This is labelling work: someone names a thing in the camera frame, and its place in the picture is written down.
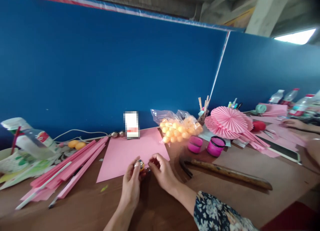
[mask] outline pink cup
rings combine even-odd
[[[213,136],[208,144],[207,151],[212,156],[219,157],[225,146],[226,142],[222,138]]]
[[[201,138],[197,136],[191,136],[188,143],[188,149],[191,152],[198,154],[201,151],[202,143],[203,140]]]

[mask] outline floral shirt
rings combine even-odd
[[[199,231],[258,231],[249,219],[202,191],[197,194],[194,221]]]

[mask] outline light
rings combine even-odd
[[[307,31],[296,32],[289,35],[275,37],[275,39],[279,41],[291,42],[291,43],[303,45],[309,41],[310,37],[313,35],[315,30],[316,29],[314,28]]]

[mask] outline woman's left hand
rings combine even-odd
[[[140,182],[145,178],[146,172],[140,172],[140,159],[138,156],[128,166],[127,172],[123,177],[122,194],[120,204],[123,207],[136,209],[139,203]]]

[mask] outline blue wall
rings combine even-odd
[[[121,130],[123,112],[198,113],[226,32],[45,0],[0,0],[0,121],[55,136]],[[75,135],[84,138],[86,134]],[[0,142],[12,137],[0,128]]]
[[[320,89],[320,48],[231,32],[214,87],[212,107],[236,97],[241,111],[267,102],[279,89],[300,88],[294,101]]]

